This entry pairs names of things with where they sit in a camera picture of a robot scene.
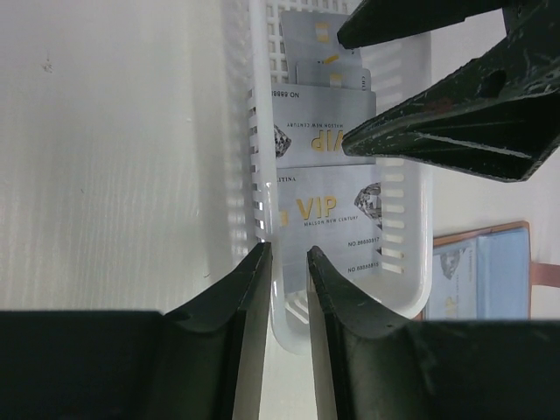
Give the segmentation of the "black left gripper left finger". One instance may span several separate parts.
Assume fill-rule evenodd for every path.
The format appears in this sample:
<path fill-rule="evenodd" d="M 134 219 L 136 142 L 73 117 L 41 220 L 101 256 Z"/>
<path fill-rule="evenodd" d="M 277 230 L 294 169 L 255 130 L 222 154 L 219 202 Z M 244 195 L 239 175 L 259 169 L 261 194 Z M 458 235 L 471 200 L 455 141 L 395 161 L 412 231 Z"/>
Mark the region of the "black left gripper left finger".
<path fill-rule="evenodd" d="M 256 419 L 272 251 L 156 311 L 5 311 L 4 419 Z"/>

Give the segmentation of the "tan leather card holder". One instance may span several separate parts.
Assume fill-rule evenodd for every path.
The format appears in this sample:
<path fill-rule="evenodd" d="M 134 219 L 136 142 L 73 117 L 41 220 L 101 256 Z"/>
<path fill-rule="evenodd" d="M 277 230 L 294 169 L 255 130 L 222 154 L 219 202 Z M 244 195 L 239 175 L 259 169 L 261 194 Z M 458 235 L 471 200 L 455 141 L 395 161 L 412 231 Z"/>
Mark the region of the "tan leather card holder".
<path fill-rule="evenodd" d="M 520 220 L 439 236 L 434 239 L 433 251 L 471 239 L 477 245 L 475 319 L 559 317 L 559 266 L 532 260 L 528 222 Z M 425 308 L 417 317 L 431 320 L 427 319 Z"/>

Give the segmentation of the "white plastic basket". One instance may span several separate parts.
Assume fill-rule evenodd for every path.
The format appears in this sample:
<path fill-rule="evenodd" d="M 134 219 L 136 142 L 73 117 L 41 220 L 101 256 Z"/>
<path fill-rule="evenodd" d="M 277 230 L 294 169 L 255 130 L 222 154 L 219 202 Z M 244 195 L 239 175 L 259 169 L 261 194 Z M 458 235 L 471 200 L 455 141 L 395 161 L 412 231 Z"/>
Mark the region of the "white plastic basket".
<path fill-rule="evenodd" d="M 346 50 L 353 1 L 252 1 L 249 139 L 258 238 L 272 244 L 271 324 L 309 348 L 306 254 L 321 248 L 407 318 L 431 292 L 431 175 L 400 158 L 349 157 L 344 135 L 428 87 L 431 37 Z"/>

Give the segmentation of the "silver VIP card 88888819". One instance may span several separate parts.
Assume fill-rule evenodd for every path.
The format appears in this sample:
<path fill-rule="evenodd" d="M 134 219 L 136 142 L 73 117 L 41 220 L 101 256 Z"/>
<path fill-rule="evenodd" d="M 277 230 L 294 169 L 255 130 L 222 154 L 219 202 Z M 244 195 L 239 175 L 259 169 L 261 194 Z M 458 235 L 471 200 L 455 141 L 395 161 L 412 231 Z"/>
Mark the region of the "silver VIP card 88888819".
<path fill-rule="evenodd" d="M 477 318 L 477 245 L 474 239 L 436 247 L 427 319 Z"/>

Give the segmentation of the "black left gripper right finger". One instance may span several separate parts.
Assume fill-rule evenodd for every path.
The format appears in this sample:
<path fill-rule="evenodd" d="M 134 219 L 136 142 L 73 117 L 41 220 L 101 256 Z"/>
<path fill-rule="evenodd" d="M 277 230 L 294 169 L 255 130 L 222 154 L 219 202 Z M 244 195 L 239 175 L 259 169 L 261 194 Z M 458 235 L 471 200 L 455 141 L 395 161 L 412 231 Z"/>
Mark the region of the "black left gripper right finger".
<path fill-rule="evenodd" d="M 555 320 L 415 321 L 307 290 L 321 419 L 556 419 Z"/>

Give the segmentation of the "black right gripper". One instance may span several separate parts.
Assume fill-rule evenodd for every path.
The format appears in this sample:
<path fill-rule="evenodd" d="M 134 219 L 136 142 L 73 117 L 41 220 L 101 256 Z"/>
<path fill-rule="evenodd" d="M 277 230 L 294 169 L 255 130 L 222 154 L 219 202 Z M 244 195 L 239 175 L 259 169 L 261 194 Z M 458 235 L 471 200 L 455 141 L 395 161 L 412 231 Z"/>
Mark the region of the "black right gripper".
<path fill-rule="evenodd" d="M 367 0 L 337 36 L 346 49 L 372 46 L 498 9 L 506 28 L 498 45 L 352 129 L 343 151 L 529 179 L 559 147 L 558 1 Z"/>

